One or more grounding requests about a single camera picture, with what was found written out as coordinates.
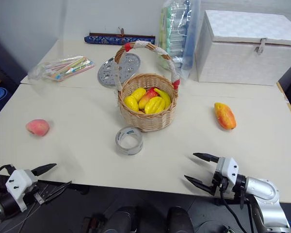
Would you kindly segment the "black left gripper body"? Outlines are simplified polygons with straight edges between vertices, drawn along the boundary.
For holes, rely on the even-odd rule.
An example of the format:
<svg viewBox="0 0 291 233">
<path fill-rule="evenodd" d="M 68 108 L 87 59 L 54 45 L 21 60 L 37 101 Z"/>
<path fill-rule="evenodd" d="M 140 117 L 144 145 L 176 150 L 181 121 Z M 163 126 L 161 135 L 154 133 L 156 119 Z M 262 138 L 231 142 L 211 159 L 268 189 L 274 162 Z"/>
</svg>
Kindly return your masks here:
<svg viewBox="0 0 291 233">
<path fill-rule="evenodd" d="M 29 206 L 34 203 L 39 205 L 44 205 L 52 201 L 50 194 L 48 196 L 43 196 L 42 191 L 37 186 L 38 179 L 36 176 L 33 176 L 32 184 L 27 187 L 24 191 L 23 201 L 26 206 Z"/>
</svg>

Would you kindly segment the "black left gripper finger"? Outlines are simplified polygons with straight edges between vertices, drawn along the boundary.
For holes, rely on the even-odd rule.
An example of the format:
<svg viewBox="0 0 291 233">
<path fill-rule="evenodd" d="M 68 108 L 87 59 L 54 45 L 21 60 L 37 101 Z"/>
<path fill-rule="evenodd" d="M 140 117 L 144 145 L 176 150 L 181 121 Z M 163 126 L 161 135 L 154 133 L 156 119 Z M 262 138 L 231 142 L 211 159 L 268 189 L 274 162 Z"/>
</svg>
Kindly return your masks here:
<svg viewBox="0 0 291 233">
<path fill-rule="evenodd" d="M 40 175 L 48 172 L 49 170 L 51 170 L 56 165 L 57 165 L 56 163 L 51 163 L 51 164 L 39 166 L 39 167 L 34 168 L 33 170 L 31 170 L 31 172 L 33 173 L 34 176 L 40 176 Z"/>
<path fill-rule="evenodd" d="M 56 187 L 53 191 L 50 192 L 50 194 L 44 199 L 44 203 L 50 203 L 57 197 L 59 197 L 67 188 L 69 185 L 71 185 L 72 181 L 69 181 L 67 183 L 64 183 L 58 187 Z"/>
</svg>

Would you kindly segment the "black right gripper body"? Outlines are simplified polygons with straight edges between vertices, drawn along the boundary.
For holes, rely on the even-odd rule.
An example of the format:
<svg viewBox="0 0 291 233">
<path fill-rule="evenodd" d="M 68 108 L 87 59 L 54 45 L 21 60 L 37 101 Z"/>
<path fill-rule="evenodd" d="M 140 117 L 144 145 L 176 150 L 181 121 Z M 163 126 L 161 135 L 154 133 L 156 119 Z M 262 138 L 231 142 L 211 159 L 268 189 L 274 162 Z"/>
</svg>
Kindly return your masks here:
<svg viewBox="0 0 291 233">
<path fill-rule="evenodd" d="M 230 180 L 228 177 L 228 163 L 220 163 L 217 165 L 212 179 L 210 194 L 215 195 L 217 188 L 223 193 L 230 193 Z"/>
</svg>

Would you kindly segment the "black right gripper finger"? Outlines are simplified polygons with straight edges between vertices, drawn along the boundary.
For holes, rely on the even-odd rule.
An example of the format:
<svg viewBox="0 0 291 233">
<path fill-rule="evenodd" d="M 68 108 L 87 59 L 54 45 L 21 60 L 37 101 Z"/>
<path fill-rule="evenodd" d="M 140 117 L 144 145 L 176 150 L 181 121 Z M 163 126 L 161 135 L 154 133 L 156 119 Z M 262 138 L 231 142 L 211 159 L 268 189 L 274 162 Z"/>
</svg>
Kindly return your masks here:
<svg viewBox="0 0 291 233">
<path fill-rule="evenodd" d="M 208 154 L 208 153 L 199 153 L 199 152 L 196 152 L 196 153 L 193 153 L 194 156 L 204 160 L 204 161 L 207 161 L 207 162 L 214 162 L 214 163 L 218 163 L 219 162 L 219 157 L 217 156 L 214 156 L 214 155 L 211 155 L 211 154 Z"/>
<path fill-rule="evenodd" d="M 184 176 L 190 183 L 192 183 L 195 187 L 203 190 L 203 191 L 211 191 L 211 186 L 206 186 L 204 185 L 200 180 L 198 179 L 195 179 L 193 177 L 190 177 L 190 176 L 187 176 L 185 175 Z"/>
</svg>

